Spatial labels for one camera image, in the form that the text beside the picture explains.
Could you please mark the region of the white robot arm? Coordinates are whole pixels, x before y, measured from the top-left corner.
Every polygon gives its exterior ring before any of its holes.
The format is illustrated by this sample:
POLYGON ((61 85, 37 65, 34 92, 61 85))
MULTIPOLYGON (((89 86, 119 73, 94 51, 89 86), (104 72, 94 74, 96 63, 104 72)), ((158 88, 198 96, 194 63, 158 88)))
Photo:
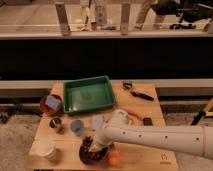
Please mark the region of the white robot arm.
POLYGON ((213 127, 137 126, 128 124, 126 111, 114 110, 94 132, 90 152, 101 151, 113 142, 143 145, 182 152, 213 160, 213 127))

